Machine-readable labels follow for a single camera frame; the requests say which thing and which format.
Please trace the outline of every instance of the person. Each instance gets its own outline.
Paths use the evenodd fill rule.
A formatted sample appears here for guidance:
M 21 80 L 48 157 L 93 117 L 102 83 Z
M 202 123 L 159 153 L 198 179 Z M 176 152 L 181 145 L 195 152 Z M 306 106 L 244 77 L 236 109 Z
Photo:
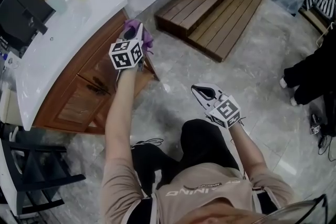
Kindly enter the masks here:
M 136 72 L 120 74 L 106 121 L 100 202 L 105 223 L 247 224 L 290 203 L 291 187 L 267 168 L 238 122 L 229 132 L 249 180 L 243 179 L 220 129 L 204 120 L 184 123 L 179 162 L 153 144 L 135 144 L 131 150 Z M 162 179 L 152 190 L 158 170 Z
M 294 96 L 290 99 L 293 106 L 308 104 L 336 89 L 333 74 L 336 53 L 335 34 L 336 28 L 331 27 L 320 48 L 293 67 L 283 71 L 284 76 L 280 80 L 281 87 L 285 89 L 298 86 Z

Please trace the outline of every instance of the beige t-shirt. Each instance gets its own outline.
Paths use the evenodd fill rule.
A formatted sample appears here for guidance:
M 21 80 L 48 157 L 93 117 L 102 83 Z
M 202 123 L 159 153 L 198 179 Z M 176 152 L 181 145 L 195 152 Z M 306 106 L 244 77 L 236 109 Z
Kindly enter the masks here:
M 287 205 L 293 196 L 291 187 L 269 170 L 244 180 L 238 170 L 213 163 L 190 167 L 155 191 L 160 223 L 176 223 L 187 213 L 217 198 L 228 199 L 237 209 L 254 211 L 253 187 L 268 187 L 280 206 Z M 105 223 L 121 223 L 131 205 L 143 198 L 134 170 L 122 159 L 106 163 L 101 191 Z

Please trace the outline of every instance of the purple cloth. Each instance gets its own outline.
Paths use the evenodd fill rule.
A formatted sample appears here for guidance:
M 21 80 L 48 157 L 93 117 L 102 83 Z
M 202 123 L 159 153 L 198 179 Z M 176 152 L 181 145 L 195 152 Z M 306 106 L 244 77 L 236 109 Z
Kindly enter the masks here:
M 138 29 L 141 22 L 136 19 L 126 20 L 124 23 L 124 30 L 129 29 L 131 27 L 134 27 L 135 29 Z M 143 27 L 143 45 L 142 49 L 145 51 L 149 51 L 150 48 L 153 47 L 153 37 L 152 35 L 146 30 L 145 27 Z

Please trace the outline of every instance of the wooden cabinet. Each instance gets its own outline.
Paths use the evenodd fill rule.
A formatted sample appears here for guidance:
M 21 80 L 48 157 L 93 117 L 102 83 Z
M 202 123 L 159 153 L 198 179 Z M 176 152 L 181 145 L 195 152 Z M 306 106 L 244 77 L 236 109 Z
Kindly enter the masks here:
M 94 84 L 75 76 L 59 102 L 55 103 L 46 125 L 84 132 L 110 97 L 111 95 Z
M 121 31 L 122 26 L 114 33 L 114 35 L 111 35 L 103 43 L 103 45 L 92 55 L 78 73 L 81 77 L 87 79 L 110 94 L 115 92 L 115 81 L 117 79 L 118 72 L 114 69 L 109 56 L 109 50 L 111 44 L 116 41 Z
M 122 32 L 125 20 L 123 11 L 118 12 L 77 52 L 44 99 L 35 127 L 104 134 L 118 74 L 108 52 Z M 134 95 L 153 77 L 157 78 L 148 58 L 143 72 L 137 74 Z

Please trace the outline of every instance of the white container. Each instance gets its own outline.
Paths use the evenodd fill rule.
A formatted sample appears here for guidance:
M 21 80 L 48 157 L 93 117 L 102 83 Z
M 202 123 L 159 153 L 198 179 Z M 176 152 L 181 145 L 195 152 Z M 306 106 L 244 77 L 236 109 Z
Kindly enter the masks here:
M 65 0 L 46 0 L 46 3 L 56 12 L 61 14 L 67 10 L 67 3 Z

